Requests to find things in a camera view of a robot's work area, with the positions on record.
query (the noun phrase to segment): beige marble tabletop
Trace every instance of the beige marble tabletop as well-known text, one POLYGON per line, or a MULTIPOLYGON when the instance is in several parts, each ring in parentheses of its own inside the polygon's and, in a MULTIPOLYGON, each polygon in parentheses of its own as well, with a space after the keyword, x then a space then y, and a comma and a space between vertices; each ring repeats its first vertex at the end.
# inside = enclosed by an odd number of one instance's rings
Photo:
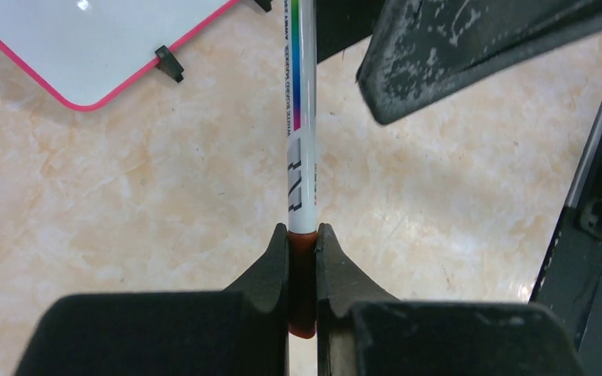
MULTIPOLYGON (((92 113, 0 53, 0 374, 37 319, 87 291, 220 289, 286 220, 281 7, 236 5, 92 113)), ((318 206, 400 298, 524 302, 602 96, 602 34, 382 128, 354 75, 318 68, 318 206)), ((292 374, 315 342, 291 340, 292 374)))

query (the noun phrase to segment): pink border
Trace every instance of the pink border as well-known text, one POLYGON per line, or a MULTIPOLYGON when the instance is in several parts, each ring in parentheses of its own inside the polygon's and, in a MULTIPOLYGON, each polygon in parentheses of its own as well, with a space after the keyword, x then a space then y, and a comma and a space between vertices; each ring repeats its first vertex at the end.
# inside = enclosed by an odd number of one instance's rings
MULTIPOLYGON (((216 18, 218 18, 221 14, 225 13, 229 8, 235 5, 239 0, 229 0, 225 5, 221 6, 216 10, 211 16, 207 17, 205 20, 200 22, 196 27, 193 27, 192 30, 188 31, 183 37, 181 37, 178 41, 172 43, 169 46, 170 51, 175 51, 178 49, 183 43, 187 42, 188 39, 194 37, 198 32, 200 32, 203 28, 213 22, 216 18)), ((15 54, 11 49, 8 48, 3 42, 0 40, 0 50, 5 53, 15 64, 17 64, 20 68, 22 68, 28 75, 30 75, 40 86, 42 86, 45 90, 47 90, 54 98, 56 98, 59 102, 61 102, 64 106, 76 110, 76 111, 93 111, 101 108, 107 102, 111 101, 116 95, 122 92, 125 88, 130 86, 134 81, 142 77, 145 73, 147 73, 151 68, 155 67, 158 63, 158 58, 153 58, 147 65, 139 69, 135 74, 130 76, 127 80, 125 80, 122 84, 117 86, 114 90, 112 90, 109 94, 107 94, 104 98, 99 100, 94 104, 89 104, 88 106, 80 106, 78 104, 71 103, 69 100, 65 99, 59 92, 57 92, 45 79, 40 77, 39 74, 35 72, 35 70, 31 69, 24 60, 22 60, 17 54, 15 54)))

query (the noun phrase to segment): marker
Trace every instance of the marker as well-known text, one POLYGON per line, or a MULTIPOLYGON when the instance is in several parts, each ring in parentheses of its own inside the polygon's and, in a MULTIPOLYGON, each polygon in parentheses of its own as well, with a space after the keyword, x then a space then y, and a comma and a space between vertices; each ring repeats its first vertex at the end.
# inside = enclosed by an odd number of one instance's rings
POLYGON ((317 37, 314 1, 285 0, 289 331, 301 338, 315 335, 317 300, 314 257, 317 242, 317 37))

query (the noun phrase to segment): marble pattern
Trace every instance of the marble pattern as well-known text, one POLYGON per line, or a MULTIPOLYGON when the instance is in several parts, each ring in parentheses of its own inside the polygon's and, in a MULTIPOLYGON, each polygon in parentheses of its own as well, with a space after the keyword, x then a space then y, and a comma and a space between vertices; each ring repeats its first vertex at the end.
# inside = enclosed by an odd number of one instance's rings
MULTIPOLYGON (((286 221, 281 7, 237 5, 92 113, 0 53, 0 374, 37 319, 86 291, 220 289, 286 221)), ((354 74, 318 68, 318 206, 348 255, 406 299, 525 301, 602 96, 602 34, 386 128, 354 74)), ((315 343, 291 340, 292 374, 315 343)))

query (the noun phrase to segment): white board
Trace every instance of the white board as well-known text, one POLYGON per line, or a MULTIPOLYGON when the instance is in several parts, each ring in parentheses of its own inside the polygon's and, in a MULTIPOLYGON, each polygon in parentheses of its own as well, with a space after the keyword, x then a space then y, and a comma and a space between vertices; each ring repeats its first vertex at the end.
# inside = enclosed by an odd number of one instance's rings
POLYGON ((237 0, 0 0, 0 49, 61 103, 95 110, 237 0))

